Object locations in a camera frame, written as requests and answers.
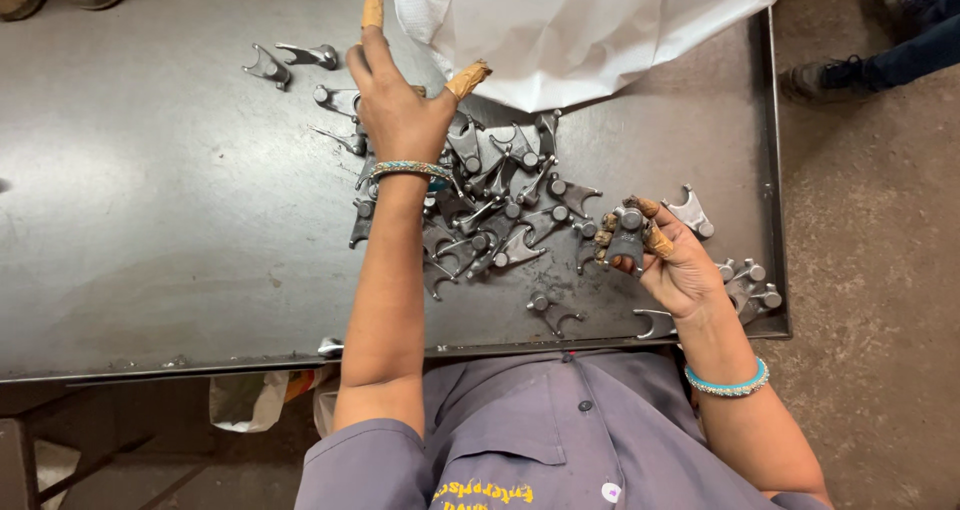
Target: work shirt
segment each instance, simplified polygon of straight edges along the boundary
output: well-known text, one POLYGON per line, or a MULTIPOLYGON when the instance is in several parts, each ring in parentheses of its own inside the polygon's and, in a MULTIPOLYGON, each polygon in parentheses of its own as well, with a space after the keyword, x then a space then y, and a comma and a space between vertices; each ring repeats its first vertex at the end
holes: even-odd
POLYGON ((426 373, 424 440, 391 418, 307 451, 296 510, 824 510, 768 499, 707 448, 680 375, 650 352, 548 352, 426 373))

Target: shoe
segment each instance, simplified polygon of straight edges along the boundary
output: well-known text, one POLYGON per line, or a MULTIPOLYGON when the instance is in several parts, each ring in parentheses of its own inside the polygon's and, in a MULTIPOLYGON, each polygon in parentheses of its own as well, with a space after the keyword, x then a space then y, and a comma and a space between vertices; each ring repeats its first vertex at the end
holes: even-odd
POLYGON ((856 55, 798 65, 780 73, 776 80, 785 97, 806 105, 860 102, 877 93, 867 86, 863 61, 856 55))
POLYGON ((936 0, 860 0, 864 16, 872 19, 894 44, 917 38, 921 16, 936 0))

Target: worker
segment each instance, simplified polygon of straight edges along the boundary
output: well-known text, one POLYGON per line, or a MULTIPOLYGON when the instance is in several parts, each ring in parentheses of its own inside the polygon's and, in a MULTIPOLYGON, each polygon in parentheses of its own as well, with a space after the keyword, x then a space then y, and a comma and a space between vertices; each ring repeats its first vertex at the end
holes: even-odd
POLYGON ((860 0, 860 6, 894 48, 786 70, 779 75, 784 96, 809 105, 861 101, 960 63, 960 0, 860 0))
POLYGON ((670 352, 578 350, 424 369, 421 232, 428 175, 458 99, 417 95, 379 26, 346 55, 380 176, 342 353, 332 433, 310 448, 297 510, 825 509, 817 459, 767 381, 719 270, 692 232, 649 200, 674 243, 616 267, 673 315, 670 352), (696 390, 697 411, 685 393, 696 390))

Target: beaded bracelet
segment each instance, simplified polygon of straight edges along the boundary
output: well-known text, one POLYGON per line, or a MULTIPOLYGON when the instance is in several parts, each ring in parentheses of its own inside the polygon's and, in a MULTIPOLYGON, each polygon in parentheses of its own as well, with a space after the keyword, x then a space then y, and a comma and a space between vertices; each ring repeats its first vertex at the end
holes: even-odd
POLYGON ((430 185, 427 191, 434 192, 450 187, 453 182, 453 173, 435 163, 423 161, 382 161, 373 166, 370 176, 376 180, 390 173, 415 173, 430 176, 430 185))
POLYGON ((701 392, 720 396, 721 398, 742 398, 744 396, 750 396, 750 394, 760 390, 763 385, 767 383, 767 380, 770 379, 770 369, 767 369, 766 363, 761 360, 759 356, 756 357, 756 376, 743 384, 711 384, 693 374, 693 369, 690 369, 690 366, 683 368, 683 373, 686 375, 686 380, 690 381, 690 386, 693 386, 701 392))

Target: scratched metal surface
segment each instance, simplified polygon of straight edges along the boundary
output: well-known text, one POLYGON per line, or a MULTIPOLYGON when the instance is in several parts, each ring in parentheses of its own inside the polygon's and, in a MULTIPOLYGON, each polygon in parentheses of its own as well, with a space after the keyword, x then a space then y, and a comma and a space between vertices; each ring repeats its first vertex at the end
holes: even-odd
MULTIPOLYGON (((303 365, 323 336, 344 335, 363 258, 363 243, 347 248, 362 159, 305 124, 350 132, 311 99, 318 84, 353 87, 350 74, 294 66, 283 93, 240 66, 256 60, 254 42, 345 51, 361 2, 124 0, 87 12, 51 0, 0 27, 0 380, 303 365)), ((435 94, 444 80, 392 0, 387 13, 400 70, 435 94)), ((714 259, 753 257, 773 279, 783 261, 755 25, 568 111, 555 170, 604 192, 587 200, 594 216, 631 193, 678 204, 690 183, 716 226, 714 259)), ((461 109, 501 136, 532 121, 484 99, 461 109)), ((638 332, 633 308, 657 308, 625 274, 579 277, 572 232, 542 245, 540 259, 427 297, 428 354, 551 348, 523 345, 549 335, 524 308, 534 289, 586 314, 564 323, 567 338, 600 344, 638 332)), ((786 335, 786 317, 773 321, 757 335, 786 335)))

